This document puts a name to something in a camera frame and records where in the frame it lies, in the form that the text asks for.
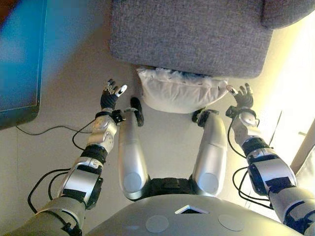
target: robot forearm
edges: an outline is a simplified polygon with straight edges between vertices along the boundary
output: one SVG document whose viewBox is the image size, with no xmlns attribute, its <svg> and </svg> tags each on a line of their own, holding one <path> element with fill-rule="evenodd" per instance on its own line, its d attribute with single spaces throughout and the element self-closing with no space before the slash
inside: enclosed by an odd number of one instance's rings
<svg viewBox="0 0 315 236">
<path fill-rule="evenodd" d="M 249 109 L 240 110 L 231 127 L 236 143 L 246 155 L 254 191 L 269 197 L 285 225 L 308 234 L 306 229 L 315 221 L 315 197 L 296 186 L 292 169 L 259 136 L 255 113 Z"/>
<path fill-rule="evenodd" d="M 96 115 L 87 146 L 65 176 L 58 197 L 7 235 L 82 235 L 85 210 L 93 208 L 98 200 L 103 182 L 100 175 L 114 146 L 116 123 L 122 120 L 113 110 L 127 86 L 113 89 L 113 84 L 110 80 L 103 91 L 102 111 Z"/>
</svg>

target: wire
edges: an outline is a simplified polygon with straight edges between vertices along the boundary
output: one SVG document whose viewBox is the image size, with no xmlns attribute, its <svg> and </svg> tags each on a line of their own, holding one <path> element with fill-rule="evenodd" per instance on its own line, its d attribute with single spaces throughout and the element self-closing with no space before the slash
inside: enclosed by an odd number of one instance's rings
<svg viewBox="0 0 315 236">
<path fill-rule="evenodd" d="M 281 112 L 280 112 L 280 115 L 279 115 L 279 118 L 278 118 L 278 121 L 277 121 L 277 124 L 276 124 L 275 130 L 274 130 L 274 133 L 273 133 L 273 134 L 272 134 L 272 136 L 271 136 L 271 139 L 270 139 L 270 142 L 269 142 L 269 145 L 268 145 L 268 146 L 270 146 L 271 142 L 272 142 L 272 141 L 273 141 L 273 139 L 274 139 L 274 136 L 275 136 L 275 133 L 276 133 L 276 130 L 277 130 L 278 124 L 279 124 L 279 122 L 280 122 L 281 115 L 282 115 L 282 110 L 281 110 Z"/>
<path fill-rule="evenodd" d="M 78 130 L 72 129 L 72 128 L 68 127 L 68 126 L 65 126 L 65 125 L 57 125 L 57 126 L 51 127 L 51 128 L 49 128 L 49 129 L 47 129 L 47 130 L 45 130 L 45 131 L 43 131 L 43 132 L 40 132 L 40 133 L 29 133 L 29 132 L 27 132 L 27 131 L 21 129 L 21 128 L 18 127 L 18 126 L 16 126 L 16 128 L 17 128 L 18 130 L 20 130 L 21 132 L 23 132 L 23 133 L 25 133 L 25 134 L 28 134 L 28 135 L 31 135 L 31 136 L 42 135 L 42 134 L 44 134 L 44 133 L 46 133 L 46 132 L 48 132 L 48 131 L 50 131 L 50 130 L 52 130 L 52 129 L 57 129 L 57 128 L 65 128 L 65 129 L 68 129 L 68 130 L 71 130 L 71 131 L 74 131 L 74 132 L 77 132 L 77 131 L 78 131 Z M 85 131 L 80 131 L 80 133 L 82 133 L 82 134 L 91 134 L 91 132 L 85 132 Z"/>
<path fill-rule="evenodd" d="M 241 195 L 241 188 L 242 188 L 242 185 L 243 185 L 243 182 L 244 182 L 244 180 L 245 180 L 245 177 L 246 177 L 247 173 L 248 173 L 248 171 L 245 172 L 245 174 L 244 174 L 244 176 L 243 176 L 243 178 L 242 178 L 242 181 L 241 181 L 241 183 L 240 183 L 240 187 L 239 187 L 239 189 L 238 189 L 238 195 L 239 195 L 241 198 L 243 198 L 244 200 L 247 200 L 247 201 L 249 201 L 249 202 L 251 202 L 251 203 L 255 203 L 255 204 L 260 205 L 260 206 L 262 206 L 262 207 L 268 208 L 268 209 L 270 209 L 270 210 L 273 210 L 273 207 L 272 207 L 272 206 L 266 206 L 265 204 L 258 203 L 258 202 L 256 202 L 256 201 L 253 201 L 253 200 L 249 199 L 249 198 L 245 198 L 245 197 L 243 197 L 243 196 Z"/>
<path fill-rule="evenodd" d="M 39 186 L 39 184 L 43 181 L 43 179 L 45 179 L 48 175 L 50 175 L 51 173 L 54 173 L 54 172 L 59 172 L 59 171 L 69 171 L 70 168 L 68 169 L 56 169 L 56 170 L 52 170 L 46 174 L 44 174 L 40 179 L 39 181 L 35 184 L 34 188 L 31 190 L 30 194 L 28 195 L 28 204 L 31 208 L 31 210 L 36 214 L 37 213 L 37 210 L 36 208 L 33 206 L 32 202 L 31 202 L 31 197 L 32 197 L 32 194 L 33 192 L 36 190 L 36 188 Z"/>
<path fill-rule="evenodd" d="M 50 181 L 50 183 L 49 183 L 49 185 L 48 185 L 48 197 L 49 197 L 50 200 L 53 200 L 53 197 L 52 197 L 52 195 L 51 195 L 51 186 L 53 185 L 54 180 L 55 180 L 58 176 L 65 175 L 65 174 L 67 174 L 67 173 L 68 173 L 68 172 L 59 173 L 59 174 L 55 175 L 55 176 L 52 178 L 52 180 Z"/>
<path fill-rule="evenodd" d="M 257 121 L 258 121 L 258 123 L 257 123 L 257 128 L 258 128 L 258 126 L 259 126 L 259 124 L 260 124 L 260 119 L 256 119 Z"/>
<path fill-rule="evenodd" d="M 234 187 L 235 187 L 238 191 L 240 191 L 243 195 L 245 195 L 246 197 L 248 197 L 248 198 L 255 199 L 255 200 L 260 200 L 260 201 L 267 201 L 267 202 L 269 202 L 268 199 L 252 197 L 252 196 L 250 196 L 250 195 L 248 195 L 248 194 L 242 192 L 242 191 L 240 190 L 240 188 L 238 188 L 238 187 L 236 186 L 236 183 L 235 183 L 235 175 L 236 175 L 239 171 L 244 170 L 244 169 L 247 169 L 247 166 L 246 166 L 246 167 L 239 168 L 237 171 L 234 172 L 234 174 L 233 174 L 233 176 L 232 176 L 232 182 L 233 182 Z"/>
<path fill-rule="evenodd" d="M 77 148 L 81 149 L 82 151 L 84 151 L 84 149 L 81 148 L 81 147 L 79 147 L 79 146 L 75 143 L 74 138 L 75 138 L 75 136 L 77 136 L 77 134 L 78 134 L 81 130 L 83 130 L 84 128 L 88 127 L 88 126 L 89 126 L 91 123 L 93 123 L 94 121 L 95 121 L 95 119 L 93 119 L 91 122 L 89 122 L 89 123 L 88 123 L 86 126 L 84 126 L 83 128 L 79 129 L 79 130 L 72 136 L 72 143 L 73 143 Z"/>
<path fill-rule="evenodd" d="M 232 120 L 229 128 L 228 128 L 228 131 L 227 131 L 227 141 L 228 141 L 228 144 L 230 145 L 230 147 L 232 148 L 233 151 L 235 151 L 237 154 L 239 154 L 241 157 L 243 158 L 246 158 L 244 155 L 240 154 L 233 146 L 232 146 L 232 143 L 230 141 L 230 131 L 231 131 L 231 127 L 232 127 L 232 123 L 233 123 L 234 119 Z"/>
</svg>

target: robot finger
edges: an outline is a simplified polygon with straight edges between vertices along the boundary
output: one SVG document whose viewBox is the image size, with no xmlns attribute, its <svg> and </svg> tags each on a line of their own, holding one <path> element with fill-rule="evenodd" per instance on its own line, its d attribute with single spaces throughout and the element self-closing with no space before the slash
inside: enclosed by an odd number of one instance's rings
<svg viewBox="0 0 315 236">
<path fill-rule="evenodd" d="M 237 90 L 232 85 L 227 85 L 226 89 L 231 93 L 234 97 L 238 95 Z"/>
<path fill-rule="evenodd" d="M 115 89 L 115 95 L 117 97 L 120 97 L 127 90 L 127 88 L 128 88 L 127 85 L 123 85 L 120 88 Z"/>
<path fill-rule="evenodd" d="M 248 83 L 245 83 L 245 87 L 246 87 L 246 90 L 247 90 L 247 94 L 251 94 L 252 95 L 252 88 L 251 88 L 251 86 Z"/>
<path fill-rule="evenodd" d="M 243 95 L 246 95 L 246 89 L 243 87 L 243 86 L 240 86 L 240 90 L 242 91 L 242 94 Z"/>
</svg>

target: white floor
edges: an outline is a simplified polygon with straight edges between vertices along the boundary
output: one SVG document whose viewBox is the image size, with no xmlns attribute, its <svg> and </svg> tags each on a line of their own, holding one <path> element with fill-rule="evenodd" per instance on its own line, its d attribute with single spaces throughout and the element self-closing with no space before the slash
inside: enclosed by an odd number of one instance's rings
<svg viewBox="0 0 315 236">
<path fill-rule="evenodd" d="M 109 78 L 129 86 L 118 102 L 118 109 L 126 108 L 132 95 L 139 95 L 135 67 L 109 55 L 109 17 L 109 0 L 95 1 L 93 5 L 87 0 L 48 0 L 41 108 L 38 118 L 22 125 L 23 129 L 36 133 L 59 124 L 75 128 L 84 126 L 99 111 L 102 87 Z M 307 132 L 315 116 L 309 103 L 310 91 L 315 89 L 312 68 L 315 49 L 311 43 L 315 36 L 309 31 L 314 23 L 314 15 L 311 15 L 293 26 L 276 30 L 261 76 L 249 81 L 230 79 L 234 86 L 245 82 L 252 86 L 254 109 L 261 119 L 260 127 L 267 141 L 283 110 L 273 146 L 288 163 L 303 140 L 298 131 Z M 226 129 L 230 119 L 224 114 L 230 105 L 235 103 L 227 95 L 211 107 L 220 111 Z M 198 153 L 202 129 L 191 122 L 191 115 L 163 113 L 145 104 L 143 113 L 145 125 L 139 132 L 150 176 L 188 178 Z M 80 155 L 81 151 L 71 142 L 72 135 L 73 132 L 64 129 L 35 137 L 14 127 L 0 131 L 0 233 L 20 226 L 32 216 L 27 195 L 44 173 L 70 167 Z M 86 140 L 87 135 L 82 134 L 77 143 L 84 146 Z M 102 193 L 97 206 L 87 211 L 84 232 L 131 203 L 119 188 L 117 151 L 116 139 L 102 174 Z M 226 179 L 219 197 L 275 218 L 272 211 L 239 198 L 231 177 L 243 166 L 246 166 L 244 159 L 229 148 Z M 34 193 L 32 201 L 37 208 L 48 201 L 48 181 Z M 60 181 L 56 181 L 54 193 Z M 245 189 L 250 191 L 249 182 Z"/>
</svg>

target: silver robot leg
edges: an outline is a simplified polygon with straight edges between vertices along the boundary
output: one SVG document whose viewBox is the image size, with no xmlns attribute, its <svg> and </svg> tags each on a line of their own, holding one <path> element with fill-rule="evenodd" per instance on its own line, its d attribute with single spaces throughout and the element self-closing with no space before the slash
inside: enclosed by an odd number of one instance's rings
<svg viewBox="0 0 315 236">
<path fill-rule="evenodd" d="M 126 120 L 121 123 L 119 131 L 119 182 L 124 195 L 130 200 L 141 198 L 149 182 L 134 111 L 134 108 L 125 111 Z"/>
<path fill-rule="evenodd" d="M 192 185 L 198 195 L 218 195 L 223 187 L 226 167 L 226 131 L 220 116 L 210 112 L 204 125 Z"/>
</svg>

